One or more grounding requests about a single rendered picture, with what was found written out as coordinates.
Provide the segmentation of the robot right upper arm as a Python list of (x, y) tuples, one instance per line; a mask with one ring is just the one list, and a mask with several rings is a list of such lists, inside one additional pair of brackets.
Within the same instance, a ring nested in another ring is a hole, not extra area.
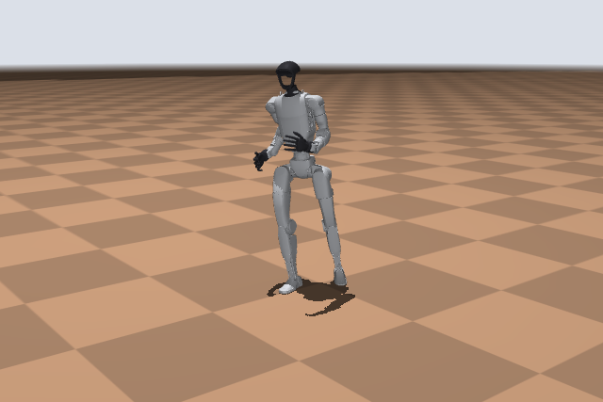
[[(266, 109), (267, 109), (267, 111), (270, 113), (270, 115), (273, 117), (274, 121), (275, 121), (276, 123), (278, 123), (278, 121), (277, 121), (277, 117), (276, 117), (275, 108), (274, 108), (274, 101), (275, 101), (275, 99), (276, 99), (276, 97), (271, 97), (271, 98), (269, 99), (269, 101), (266, 103)], [(279, 124), (278, 124), (278, 125), (279, 125)], [(277, 135), (278, 135), (278, 136), (281, 136), (279, 126), (278, 126), (278, 128), (277, 128)]]

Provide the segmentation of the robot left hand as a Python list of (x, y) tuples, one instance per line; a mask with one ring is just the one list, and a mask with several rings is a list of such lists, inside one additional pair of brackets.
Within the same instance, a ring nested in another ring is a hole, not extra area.
[(292, 152), (307, 152), (307, 153), (312, 153), (310, 152), (311, 148), (312, 148), (312, 144), (316, 144), (314, 142), (311, 141), (306, 141), (306, 139), (304, 139), (299, 133), (297, 132), (293, 132), (294, 135), (297, 135), (299, 138), (297, 137), (293, 137), (293, 136), (285, 136), (285, 137), (289, 137), (292, 139), (295, 139), (296, 141), (293, 140), (287, 140), (284, 139), (284, 141), (286, 142), (290, 142), (290, 143), (295, 143), (295, 145), (291, 145), (291, 144), (284, 144), (284, 146), (288, 146), (288, 147), (294, 147), (296, 149), (284, 149), (286, 151), (292, 151)]

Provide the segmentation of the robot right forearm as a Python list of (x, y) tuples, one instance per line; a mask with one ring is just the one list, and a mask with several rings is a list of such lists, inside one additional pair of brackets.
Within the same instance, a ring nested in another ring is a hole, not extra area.
[(273, 141), (271, 142), (270, 146), (268, 147), (268, 151), (267, 151), (268, 158), (271, 158), (272, 156), (277, 155), (278, 151), (280, 150), (281, 146), (284, 143), (285, 142), (284, 142), (283, 138), (281, 136), (277, 135), (277, 130), (276, 130)]

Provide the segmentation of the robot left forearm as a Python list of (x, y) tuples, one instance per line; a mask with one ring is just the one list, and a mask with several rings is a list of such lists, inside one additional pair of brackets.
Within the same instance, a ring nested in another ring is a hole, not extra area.
[(330, 137), (331, 137), (331, 133), (330, 133), (329, 129), (325, 129), (323, 135), (317, 136), (315, 138), (315, 140), (313, 141), (316, 144), (311, 143), (312, 148), (311, 148), (310, 152), (318, 153), (321, 150), (321, 148), (323, 148), (329, 142)]

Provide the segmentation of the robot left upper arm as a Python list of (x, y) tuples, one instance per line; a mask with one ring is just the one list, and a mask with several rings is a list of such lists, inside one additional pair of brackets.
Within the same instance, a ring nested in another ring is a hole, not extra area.
[(325, 129), (329, 129), (328, 120), (324, 109), (324, 100), (319, 95), (307, 95), (305, 96), (305, 100), (308, 107), (313, 110), (313, 114), (318, 125), (316, 137), (321, 136), (323, 135)]

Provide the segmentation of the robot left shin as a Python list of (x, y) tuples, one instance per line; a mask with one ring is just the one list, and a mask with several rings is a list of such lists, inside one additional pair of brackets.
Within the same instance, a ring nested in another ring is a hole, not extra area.
[(340, 261), (341, 247), (340, 247), (340, 240), (339, 240), (337, 225), (336, 225), (336, 227), (330, 226), (326, 235), (327, 235), (327, 241), (328, 241), (330, 252), (334, 258), (335, 271), (337, 271), (338, 266), (340, 267), (340, 270), (342, 270), (341, 261)]

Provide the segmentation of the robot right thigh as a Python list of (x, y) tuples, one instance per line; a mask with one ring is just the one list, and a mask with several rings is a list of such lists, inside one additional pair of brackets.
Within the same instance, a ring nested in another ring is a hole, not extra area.
[(274, 171), (273, 175), (273, 205), (278, 227), (283, 226), (285, 233), (294, 234), (297, 223), (289, 216), (291, 187), (294, 177), (291, 175), (289, 164), (282, 165)]

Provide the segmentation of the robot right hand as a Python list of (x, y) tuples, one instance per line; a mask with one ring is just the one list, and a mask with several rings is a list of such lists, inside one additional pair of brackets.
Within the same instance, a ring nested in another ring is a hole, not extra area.
[(255, 152), (256, 156), (253, 161), (258, 171), (262, 171), (260, 168), (263, 166), (265, 161), (269, 160), (267, 151), (268, 149), (263, 150), (261, 153)]

